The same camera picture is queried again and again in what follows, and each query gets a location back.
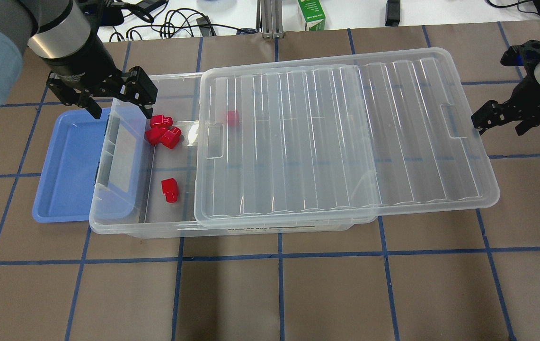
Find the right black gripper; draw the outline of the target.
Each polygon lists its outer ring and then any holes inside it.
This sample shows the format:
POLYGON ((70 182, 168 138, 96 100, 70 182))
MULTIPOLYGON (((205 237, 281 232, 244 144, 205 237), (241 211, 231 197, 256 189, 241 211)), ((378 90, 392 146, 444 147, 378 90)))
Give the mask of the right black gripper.
POLYGON ((500 63, 509 67, 522 65, 526 76, 514 88, 509 100, 503 104, 488 100, 471 115, 471 122, 482 136, 488 129, 518 121, 515 132, 523 136, 540 125, 540 82, 534 76, 540 64, 540 41, 529 40, 522 45, 510 46, 500 63))

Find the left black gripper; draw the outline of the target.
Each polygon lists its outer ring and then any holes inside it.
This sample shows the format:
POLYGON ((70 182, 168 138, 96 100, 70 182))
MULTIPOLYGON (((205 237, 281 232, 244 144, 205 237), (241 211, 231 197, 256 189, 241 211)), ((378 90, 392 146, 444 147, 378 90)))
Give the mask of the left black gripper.
POLYGON ((153 116, 158 88, 140 66, 120 71, 97 36, 79 50, 60 58, 42 57, 51 73, 47 86, 64 105, 77 105, 94 119, 102 108, 93 97, 114 97, 137 106, 146 119, 153 116))

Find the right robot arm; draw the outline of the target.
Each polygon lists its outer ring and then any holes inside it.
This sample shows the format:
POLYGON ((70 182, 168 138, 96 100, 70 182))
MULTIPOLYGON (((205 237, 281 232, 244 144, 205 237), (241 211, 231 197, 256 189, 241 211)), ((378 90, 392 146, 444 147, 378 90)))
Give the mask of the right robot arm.
POLYGON ((488 129, 517 122, 518 136, 540 126, 540 41, 529 40, 510 46, 501 57, 506 67, 521 66, 526 76, 503 103, 488 100, 471 115, 474 128, 482 135, 488 129))

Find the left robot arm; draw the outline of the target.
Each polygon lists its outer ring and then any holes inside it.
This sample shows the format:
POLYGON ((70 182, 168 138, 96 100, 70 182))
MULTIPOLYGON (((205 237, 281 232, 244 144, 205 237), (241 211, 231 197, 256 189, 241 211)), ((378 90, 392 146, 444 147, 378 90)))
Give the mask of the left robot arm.
POLYGON ((101 117, 97 97, 132 103, 153 115, 158 89, 142 67, 123 72, 97 36, 123 22, 126 9, 151 23, 149 7, 116 0, 0 0, 0 106, 19 79, 26 48, 49 66, 45 82, 65 106, 101 117))

